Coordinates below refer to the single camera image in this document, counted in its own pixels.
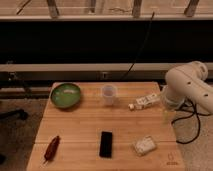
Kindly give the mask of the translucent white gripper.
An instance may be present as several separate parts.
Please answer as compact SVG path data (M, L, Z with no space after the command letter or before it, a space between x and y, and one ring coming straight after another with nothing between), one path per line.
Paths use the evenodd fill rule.
M161 103L163 105L163 123L164 124L170 124L176 114L176 111L174 109L172 109L167 100L166 100L166 87L163 87L162 91L161 91Z

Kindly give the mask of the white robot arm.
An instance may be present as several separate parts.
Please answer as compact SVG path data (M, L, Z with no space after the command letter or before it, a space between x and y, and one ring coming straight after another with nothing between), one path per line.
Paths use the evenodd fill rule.
M161 91L161 103L167 111L178 109L186 98L213 114L213 87L205 80L207 66L200 61L176 66L165 74L166 85Z

